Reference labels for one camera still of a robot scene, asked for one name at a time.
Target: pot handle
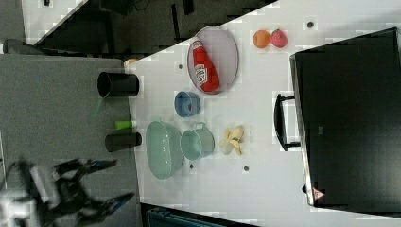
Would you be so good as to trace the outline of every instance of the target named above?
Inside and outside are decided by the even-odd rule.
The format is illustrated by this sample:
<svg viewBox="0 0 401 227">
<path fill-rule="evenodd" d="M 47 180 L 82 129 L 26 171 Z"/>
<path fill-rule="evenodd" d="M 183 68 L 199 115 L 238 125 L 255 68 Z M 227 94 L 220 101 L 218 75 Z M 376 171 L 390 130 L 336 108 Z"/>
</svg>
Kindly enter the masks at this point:
<svg viewBox="0 0 401 227">
<path fill-rule="evenodd" d="M 274 105 L 274 128 L 277 134 L 278 141 L 285 151 L 289 148 L 300 147 L 300 142 L 291 142 L 287 143 L 287 134 L 286 134 L 286 122 L 284 119 L 284 111 L 283 111 L 283 101 L 295 99 L 295 96 L 281 96 L 279 94 L 277 96 L 275 105 Z"/>
<path fill-rule="evenodd" d="M 194 124 L 194 130 L 204 130 L 205 124 L 203 122 L 198 122 Z"/>
<path fill-rule="evenodd" d="M 162 117 L 157 116 L 157 115 L 153 115 L 150 119 L 151 119 L 151 121 L 159 121 L 159 122 L 162 121 Z"/>
</svg>

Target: blue cup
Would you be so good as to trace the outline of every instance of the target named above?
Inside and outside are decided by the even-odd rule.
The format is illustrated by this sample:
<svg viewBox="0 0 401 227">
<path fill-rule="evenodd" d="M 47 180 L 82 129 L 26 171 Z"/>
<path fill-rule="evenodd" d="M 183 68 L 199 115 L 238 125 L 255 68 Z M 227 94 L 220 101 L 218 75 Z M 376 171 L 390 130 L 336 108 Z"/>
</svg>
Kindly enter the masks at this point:
<svg viewBox="0 0 401 227">
<path fill-rule="evenodd" d="M 201 101 L 195 93 L 179 92 L 175 97 L 174 107 L 180 117 L 188 117 L 200 112 Z"/>
</svg>

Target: black mug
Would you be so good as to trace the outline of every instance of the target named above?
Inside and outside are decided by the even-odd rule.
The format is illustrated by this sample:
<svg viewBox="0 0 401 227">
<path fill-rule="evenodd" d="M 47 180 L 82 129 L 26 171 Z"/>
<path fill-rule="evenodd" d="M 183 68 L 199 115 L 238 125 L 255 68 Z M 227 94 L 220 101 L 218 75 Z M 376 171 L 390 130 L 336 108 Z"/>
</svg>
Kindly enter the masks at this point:
<svg viewBox="0 0 401 227">
<path fill-rule="evenodd" d="M 142 136 L 138 132 L 110 134 L 106 136 L 105 145 L 109 152 L 133 148 L 142 144 Z"/>
<path fill-rule="evenodd" d="M 97 78 L 100 96 L 136 96 L 139 92 L 139 79 L 134 74 L 100 73 Z"/>
</svg>

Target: mint green bowl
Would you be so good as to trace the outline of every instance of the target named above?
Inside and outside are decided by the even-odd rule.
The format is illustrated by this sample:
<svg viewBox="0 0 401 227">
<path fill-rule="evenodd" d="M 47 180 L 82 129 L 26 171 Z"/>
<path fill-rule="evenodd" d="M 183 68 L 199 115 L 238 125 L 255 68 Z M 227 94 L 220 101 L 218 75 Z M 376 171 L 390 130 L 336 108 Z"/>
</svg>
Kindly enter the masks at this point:
<svg viewBox="0 0 401 227">
<path fill-rule="evenodd" d="M 180 132 L 163 121 L 153 121 L 147 128 L 147 156 L 151 173 L 159 180 L 173 175 L 183 165 Z"/>
</svg>

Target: white sticker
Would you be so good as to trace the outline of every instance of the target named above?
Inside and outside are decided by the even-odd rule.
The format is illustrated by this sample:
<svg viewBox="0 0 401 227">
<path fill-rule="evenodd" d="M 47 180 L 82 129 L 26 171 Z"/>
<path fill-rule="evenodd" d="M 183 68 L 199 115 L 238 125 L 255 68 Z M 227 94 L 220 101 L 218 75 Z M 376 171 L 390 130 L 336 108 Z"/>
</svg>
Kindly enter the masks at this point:
<svg viewBox="0 0 401 227">
<path fill-rule="evenodd" d="M 313 196 L 315 197 L 315 201 L 316 201 L 316 200 L 320 199 L 321 197 L 323 197 L 324 193 L 313 187 Z"/>
<path fill-rule="evenodd" d="M 195 66 L 195 74 L 197 75 L 197 80 L 200 86 L 207 82 L 207 68 L 204 67 L 204 64 L 198 64 Z"/>
<path fill-rule="evenodd" d="M 201 41 L 195 41 L 192 45 L 193 45 L 194 49 L 197 49 L 198 47 L 203 46 L 203 45 L 201 44 Z"/>
</svg>

